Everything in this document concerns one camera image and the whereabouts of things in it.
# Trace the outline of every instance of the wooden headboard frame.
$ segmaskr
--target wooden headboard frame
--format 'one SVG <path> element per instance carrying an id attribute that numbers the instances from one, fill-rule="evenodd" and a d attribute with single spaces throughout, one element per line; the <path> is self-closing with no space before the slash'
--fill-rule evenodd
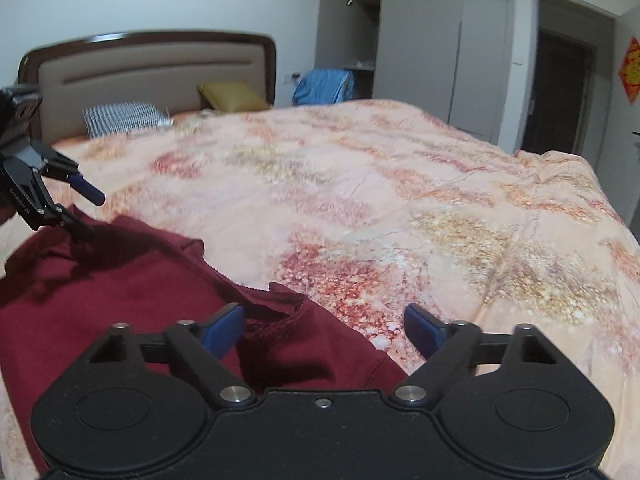
<path id="1" fill-rule="evenodd" d="M 84 54 L 98 50 L 118 49 L 130 46 L 180 43 L 245 43 L 261 45 L 264 49 L 266 101 L 274 104 L 276 86 L 276 47 L 268 36 L 242 34 L 238 32 L 220 32 L 209 30 L 166 30 L 153 32 L 123 32 L 104 34 L 58 43 L 32 50 L 20 62 L 19 83 L 38 84 L 41 65 L 50 60 Z M 33 139 L 42 139 L 40 115 L 31 121 L 30 135 Z"/>

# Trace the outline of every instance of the red paper cutting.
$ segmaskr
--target red paper cutting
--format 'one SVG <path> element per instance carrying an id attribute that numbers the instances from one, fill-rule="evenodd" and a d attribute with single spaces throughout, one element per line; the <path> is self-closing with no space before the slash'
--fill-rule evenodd
<path id="1" fill-rule="evenodd" d="M 629 103 L 633 104 L 640 93 L 640 43 L 636 38 L 632 38 L 629 43 L 625 60 L 618 75 L 625 86 Z"/>

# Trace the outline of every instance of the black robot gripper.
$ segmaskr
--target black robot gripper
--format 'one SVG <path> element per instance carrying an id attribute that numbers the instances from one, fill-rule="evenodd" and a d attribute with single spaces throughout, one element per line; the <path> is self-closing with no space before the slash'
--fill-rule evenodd
<path id="1" fill-rule="evenodd" d="M 44 478 L 606 478 L 597 468 L 613 435 L 610 405 L 534 326 L 485 334 L 411 304 L 404 328 L 427 361 L 390 396 L 257 395 L 219 361 L 243 321 L 230 304 L 160 334 L 112 326 L 33 408 Z M 500 367 L 477 376 L 482 364 Z"/>
<path id="2" fill-rule="evenodd" d="M 0 89 L 0 205 L 10 203 L 34 231 L 60 226 L 76 242 L 91 241 L 94 229 L 53 202 L 42 178 L 65 182 L 98 206 L 105 196 L 84 179 L 76 161 L 28 136 L 29 122 L 41 102 L 33 85 Z"/>

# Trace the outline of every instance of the open cabinet door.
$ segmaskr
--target open cabinet door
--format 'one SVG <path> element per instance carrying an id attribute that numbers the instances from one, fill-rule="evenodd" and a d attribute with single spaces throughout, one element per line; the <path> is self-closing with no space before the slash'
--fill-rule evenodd
<path id="1" fill-rule="evenodd" d="M 631 103 L 617 72 L 622 67 L 633 38 L 640 40 L 640 6 L 616 20 L 615 74 L 609 122 L 597 166 L 602 190 L 627 225 L 640 198 L 640 136 L 633 135 L 633 132 L 640 132 L 640 95 Z M 636 52 L 636 56 L 640 56 L 640 51 Z"/>
<path id="2" fill-rule="evenodd" d="M 375 43 L 374 26 L 356 1 L 320 0 L 316 68 L 343 68 L 370 59 Z"/>

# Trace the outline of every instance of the checkered pillow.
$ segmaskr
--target checkered pillow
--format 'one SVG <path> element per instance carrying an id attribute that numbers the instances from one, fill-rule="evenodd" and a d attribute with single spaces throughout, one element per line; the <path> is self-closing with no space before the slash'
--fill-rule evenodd
<path id="1" fill-rule="evenodd" d="M 172 120 L 150 103 L 114 103 L 82 111 L 90 139 L 142 128 L 171 126 Z"/>

